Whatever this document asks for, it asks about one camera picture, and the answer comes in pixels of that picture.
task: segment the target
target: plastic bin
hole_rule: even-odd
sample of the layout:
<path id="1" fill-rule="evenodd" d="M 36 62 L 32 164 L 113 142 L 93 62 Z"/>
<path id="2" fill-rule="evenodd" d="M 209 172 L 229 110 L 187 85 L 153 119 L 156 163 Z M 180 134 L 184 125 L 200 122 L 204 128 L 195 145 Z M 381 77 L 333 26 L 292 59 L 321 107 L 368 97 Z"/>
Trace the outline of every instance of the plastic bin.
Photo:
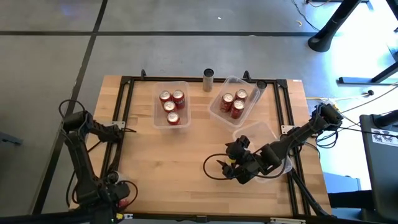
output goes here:
<path id="1" fill-rule="evenodd" d="M 220 110 L 221 98 L 225 93 L 230 93 L 235 95 L 236 91 L 244 89 L 248 93 L 248 98 L 244 103 L 243 114 L 238 119 L 233 119 L 230 113 L 225 113 Z M 216 120 L 221 121 L 222 124 L 227 124 L 230 128 L 236 129 L 242 126 L 243 122 L 248 117 L 251 109 L 256 104 L 256 101 L 260 95 L 259 90 L 242 79 L 234 76 L 228 77 L 223 85 L 221 86 L 221 90 L 218 95 L 213 98 L 209 105 L 209 112 L 212 118 L 216 118 Z"/>
<path id="2" fill-rule="evenodd" d="M 250 150 L 251 152 L 255 152 L 256 150 L 258 150 L 267 143 L 272 143 L 273 141 L 278 140 L 275 134 L 269 128 L 268 124 L 262 121 L 255 122 L 253 124 L 250 124 L 249 126 L 245 126 L 241 129 L 236 130 L 232 135 L 233 140 L 235 141 L 237 138 L 241 137 L 242 135 L 245 135 L 246 137 L 249 138 L 250 145 L 248 150 Z M 273 170 L 271 173 L 269 173 L 268 176 L 277 175 L 282 170 L 283 165 L 284 165 L 284 160 L 282 160 L 282 165 Z M 287 157 L 284 174 L 289 172 L 291 169 L 292 169 L 292 161 L 290 160 L 289 157 Z M 272 180 L 260 177 L 255 177 L 254 179 L 260 183 L 265 183 Z"/>
<path id="3" fill-rule="evenodd" d="M 182 90 L 185 95 L 185 107 L 177 110 L 180 115 L 179 125 L 170 125 L 167 122 L 167 113 L 163 109 L 163 104 L 159 100 L 159 95 L 163 90 L 167 90 L 173 94 L 175 90 Z M 158 82 L 153 90 L 154 99 L 154 126 L 158 129 L 182 129 L 187 128 L 191 124 L 191 104 L 189 98 L 189 84 L 187 82 Z"/>

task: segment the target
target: concrete floor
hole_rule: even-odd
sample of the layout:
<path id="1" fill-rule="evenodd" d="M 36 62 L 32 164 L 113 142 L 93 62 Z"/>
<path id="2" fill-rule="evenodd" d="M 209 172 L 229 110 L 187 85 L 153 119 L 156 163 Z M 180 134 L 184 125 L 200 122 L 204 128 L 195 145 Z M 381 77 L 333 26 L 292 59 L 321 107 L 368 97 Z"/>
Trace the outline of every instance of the concrete floor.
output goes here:
<path id="1" fill-rule="evenodd" d="M 296 1 L 318 28 L 339 6 L 328 3 L 313 8 Z M 341 76 L 372 77 L 394 63 L 384 35 L 394 23 L 380 26 L 378 15 L 386 13 L 380 13 L 376 5 L 372 12 L 360 4 L 325 53 L 308 48 L 308 37 L 97 37 L 78 99 L 93 111 L 104 75 L 139 75 L 142 68 L 148 75 L 198 77 L 208 67 L 217 77 L 240 77 L 249 70 L 254 78 L 301 79 L 307 96 L 362 94 L 368 86 L 341 86 L 335 80 Z M 100 6 L 100 0 L 3 0 L 0 34 L 5 30 L 92 31 Z M 108 2 L 99 30 L 314 32 L 289 0 L 113 0 Z M 70 97 L 89 39 L 0 35 L 0 131 L 24 139 L 19 147 L 0 144 L 0 201 L 7 202 L 0 204 L 0 216 L 31 211 L 60 124 L 58 104 Z M 387 88 L 372 89 L 379 94 Z M 361 113 L 382 113 L 392 106 L 382 108 L 383 101 L 377 102 L 349 117 L 358 120 Z M 341 107 L 349 106 L 343 102 Z M 346 136 L 357 134 L 345 132 Z M 344 142 L 353 139 L 357 147 L 343 150 Z M 368 183 L 360 136 L 341 138 L 338 143 L 336 149 L 321 149 L 323 170 Z M 359 161 L 358 165 L 354 169 L 341 165 L 338 161 L 343 155 Z M 67 210 L 64 197 L 71 173 L 68 152 L 63 150 L 44 212 Z"/>

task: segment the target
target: wooden table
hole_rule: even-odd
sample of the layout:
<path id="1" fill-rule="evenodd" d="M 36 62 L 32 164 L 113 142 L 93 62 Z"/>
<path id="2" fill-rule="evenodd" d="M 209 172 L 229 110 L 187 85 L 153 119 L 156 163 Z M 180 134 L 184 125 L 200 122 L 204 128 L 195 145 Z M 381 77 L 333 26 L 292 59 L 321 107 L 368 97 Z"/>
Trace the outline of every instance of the wooden table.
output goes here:
<path id="1" fill-rule="evenodd" d="M 94 117 L 105 123 L 112 119 L 121 76 L 105 76 Z M 164 134 L 153 127 L 152 87 L 155 82 L 135 82 L 119 171 L 137 184 L 137 200 L 126 209 L 128 213 L 170 213 L 193 215 L 280 216 L 292 215 L 286 175 L 261 184 L 245 185 L 236 180 L 209 179 L 202 170 L 203 161 L 214 153 L 224 153 L 232 134 L 210 119 L 208 104 L 217 95 L 222 83 L 214 83 L 213 91 L 205 93 L 201 83 L 189 83 L 192 123 L 184 134 Z M 289 94 L 296 125 L 308 122 L 308 106 L 300 80 L 288 80 Z M 268 86 L 243 126 L 265 121 L 279 135 L 274 90 Z M 89 136 L 87 147 L 98 139 Z M 90 153 L 96 175 L 101 172 L 106 144 Z M 328 213 L 331 212 L 318 153 L 304 146 L 301 152 L 308 189 Z M 223 177 L 219 164 L 206 165 L 211 175 Z M 303 213 L 300 191 L 296 186 L 299 212 Z M 131 188 L 129 198 L 134 197 Z"/>

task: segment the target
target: red soda can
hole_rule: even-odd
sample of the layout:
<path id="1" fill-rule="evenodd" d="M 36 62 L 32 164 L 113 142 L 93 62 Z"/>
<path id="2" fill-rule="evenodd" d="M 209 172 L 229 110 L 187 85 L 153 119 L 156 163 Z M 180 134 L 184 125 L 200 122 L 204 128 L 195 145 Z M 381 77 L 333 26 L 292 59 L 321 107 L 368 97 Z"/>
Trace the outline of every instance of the red soda can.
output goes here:
<path id="1" fill-rule="evenodd" d="M 244 101 L 243 100 L 235 100 L 231 107 L 231 117 L 233 119 L 238 119 L 243 114 L 244 109 Z"/>
<path id="2" fill-rule="evenodd" d="M 167 90 L 163 90 L 159 94 L 159 99 L 162 102 L 162 104 L 166 103 L 167 101 L 171 101 L 172 100 L 172 94 L 169 91 L 167 91 Z"/>
<path id="3" fill-rule="evenodd" d="M 234 101 L 234 96 L 230 93 L 225 93 L 221 98 L 220 110 L 221 112 L 228 112 L 231 109 L 232 103 Z"/>
<path id="4" fill-rule="evenodd" d="M 168 113 L 173 112 L 175 111 L 175 103 L 173 101 L 167 101 L 166 103 L 164 103 L 163 109 Z"/>
<path id="5" fill-rule="evenodd" d="M 236 91 L 235 100 L 241 100 L 245 102 L 247 98 L 248 98 L 248 93 L 246 92 L 246 90 L 241 89 Z"/>
<path id="6" fill-rule="evenodd" d="M 176 112 L 171 112 L 167 115 L 167 122 L 169 122 L 170 125 L 179 125 L 180 116 Z"/>
<path id="7" fill-rule="evenodd" d="M 185 95 L 182 90 L 175 90 L 172 95 L 173 102 L 175 103 L 175 107 L 180 110 L 185 107 Z"/>

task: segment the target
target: white label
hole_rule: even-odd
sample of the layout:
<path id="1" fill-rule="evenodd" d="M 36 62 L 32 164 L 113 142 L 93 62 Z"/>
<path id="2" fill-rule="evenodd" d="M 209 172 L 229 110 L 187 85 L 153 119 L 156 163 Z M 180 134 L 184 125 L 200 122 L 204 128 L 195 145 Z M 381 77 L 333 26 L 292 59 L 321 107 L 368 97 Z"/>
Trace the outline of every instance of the white label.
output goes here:
<path id="1" fill-rule="evenodd" d="M 394 136 L 398 136 L 397 132 L 387 131 L 387 130 L 380 130 L 372 128 L 371 131 L 373 133 L 381 133 L 381 134 L 391 134 Z M 372 134 L 372 141 L 378 144 L 386 144 L 388 146 L 395 146 L 398 147 L 398 139 L 392 136 L 383 136 L 380 134 Z"/>

